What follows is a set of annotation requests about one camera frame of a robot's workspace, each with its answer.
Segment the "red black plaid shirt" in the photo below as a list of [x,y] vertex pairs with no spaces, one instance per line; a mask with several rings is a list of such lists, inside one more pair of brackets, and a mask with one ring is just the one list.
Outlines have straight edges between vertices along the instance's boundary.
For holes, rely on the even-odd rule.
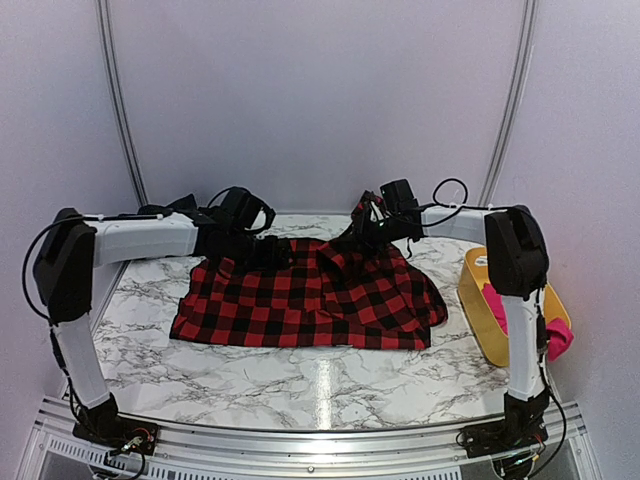
[[191,271],[169,336],[241,347],[424,350],[448,308],[390,243],[348,227],[338,237],[270,237],[275,269],[213,255]]

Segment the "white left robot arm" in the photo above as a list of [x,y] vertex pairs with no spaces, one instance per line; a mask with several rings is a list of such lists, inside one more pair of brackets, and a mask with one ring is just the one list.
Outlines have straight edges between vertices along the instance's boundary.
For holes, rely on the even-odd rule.
[[127,430],[90,331],[95,269],[165,257],[227,258],[249,270],[284,269],[291,261],[286,242],[265,233],[276,213],[263,200],[237,186],[217,197],[219,204],[200,206],[189,194],[115,216],[64,208],[28,247],[22,272],[33,276],[71,410],[77,424],[106,445],[119,444]]

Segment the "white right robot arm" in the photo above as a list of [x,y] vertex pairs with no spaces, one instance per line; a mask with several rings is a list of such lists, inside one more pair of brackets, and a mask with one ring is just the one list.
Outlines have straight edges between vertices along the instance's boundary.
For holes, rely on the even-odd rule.
[[550,392],[545,301],[549,256],[539,224],[523,205],[422,205],[405,179],[365,192],[353,231],[368,246],[431,236],[476,243],[464,260],[458,297],[485,358],[510,378],[495,438],[515,448],[542,421]]

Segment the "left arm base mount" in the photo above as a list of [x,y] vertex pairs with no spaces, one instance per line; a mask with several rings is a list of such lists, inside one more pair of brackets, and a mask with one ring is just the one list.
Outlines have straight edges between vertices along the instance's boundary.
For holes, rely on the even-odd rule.
[[109,447],[118,453],[154,453],[159,435],[159,425],[134,418],[116,416],[103,424],[99,430],[75,423],[73,436],[82,440]]

